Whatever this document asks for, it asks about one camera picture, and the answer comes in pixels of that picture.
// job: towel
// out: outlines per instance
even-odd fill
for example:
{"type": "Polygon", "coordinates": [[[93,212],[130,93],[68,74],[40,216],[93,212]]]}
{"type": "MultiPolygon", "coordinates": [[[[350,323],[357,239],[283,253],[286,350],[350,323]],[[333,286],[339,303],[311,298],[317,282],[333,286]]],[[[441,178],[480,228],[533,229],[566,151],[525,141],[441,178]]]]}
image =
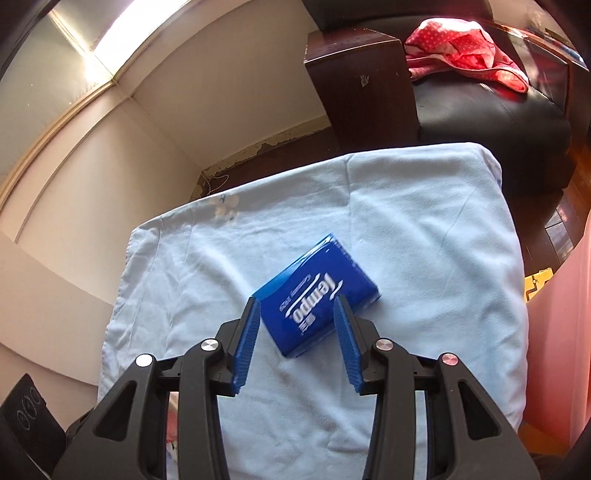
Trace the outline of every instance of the towel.
{"type": "Polygon", "coordinates": [[[493,80],[525,93],[529,79],[477,22],[430,18],[407,38],[404,48],[411,80],[446,70],[493,80]]]}
{"type": "MultiPolygon", "coordinates": [[[[362,317],[415,355],[458,354],[517,427],[527,310],[500,182],[498,162],[480,145],[394,148],[286,171],[150,220],[127,249],[100,398],[136,356],[183,355],[214,336],[256,289],[333,232],[382,292],[362,317]]],[[[417,399],[417,478],[425,478],[417,399]]],[[[375,396],[349,384],[336,335],[285,358],[261,323],[246,385],[236,398],[219,397],[230,478],[359,480],[374,411],[375,396]]]]}

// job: red polka dot cloth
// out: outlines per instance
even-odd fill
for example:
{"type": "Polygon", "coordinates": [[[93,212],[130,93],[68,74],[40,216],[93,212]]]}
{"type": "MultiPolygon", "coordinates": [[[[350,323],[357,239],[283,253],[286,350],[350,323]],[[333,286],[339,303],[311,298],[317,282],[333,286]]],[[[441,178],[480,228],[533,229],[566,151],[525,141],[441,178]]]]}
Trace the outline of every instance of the red polka dot cloth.
{"type": "Polygon", "coordinates": [[[492,41],[477,22],[430,18],[404,44],[411,80],[446,70],[479,80],[494,80],[516,92],[529,88],[527,75],[492,41]]]}

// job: wooden armrest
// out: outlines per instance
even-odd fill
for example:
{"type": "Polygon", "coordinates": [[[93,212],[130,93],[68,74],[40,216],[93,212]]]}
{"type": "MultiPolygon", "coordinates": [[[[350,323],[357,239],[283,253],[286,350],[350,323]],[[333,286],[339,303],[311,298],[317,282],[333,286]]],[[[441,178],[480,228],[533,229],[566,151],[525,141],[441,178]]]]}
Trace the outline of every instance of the wooden armrest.
{"type": "Polygon", "coordinates": [[[313,32],[304,64],[343,153],[417,144],[413,86],[399,39],[366,28],[313,32]]]}

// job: black leather sofa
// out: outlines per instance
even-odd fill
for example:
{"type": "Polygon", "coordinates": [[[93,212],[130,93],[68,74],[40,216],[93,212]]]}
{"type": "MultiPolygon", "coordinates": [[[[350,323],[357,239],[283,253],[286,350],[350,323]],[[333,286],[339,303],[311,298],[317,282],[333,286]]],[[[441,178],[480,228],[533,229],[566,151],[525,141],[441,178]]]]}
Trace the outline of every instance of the black leather sofa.
{"type": "Polygon", "coordinates": [[[454,72],[429,75],[413,83],[419,144],[470,141],[484,145],[502,166],[507,194],[546,192],[568,185],[576,166],[566,115],[569,65],[552,52],[519,41],[492,25],[487,0],[303,3],[321,31],[366,27],[402,42],[426,18],[479,21],[497,45],[530,75],[531,88],[522,95],[495,82],[479,82],[454,72]]]}

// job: blue tissue pack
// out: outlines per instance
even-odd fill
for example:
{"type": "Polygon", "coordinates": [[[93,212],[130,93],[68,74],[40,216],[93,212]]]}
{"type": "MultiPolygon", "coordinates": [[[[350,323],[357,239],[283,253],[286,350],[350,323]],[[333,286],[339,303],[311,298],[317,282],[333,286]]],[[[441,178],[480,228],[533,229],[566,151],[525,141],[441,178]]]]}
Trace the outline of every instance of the blue tissue pack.
{"type": "Polygon", "coordinates": [[[287,357],[301,355],[333,332],[337,295],[345,295],[357,313],[380,293],[333,235],[253,294],[267,330],[287,357]]]}

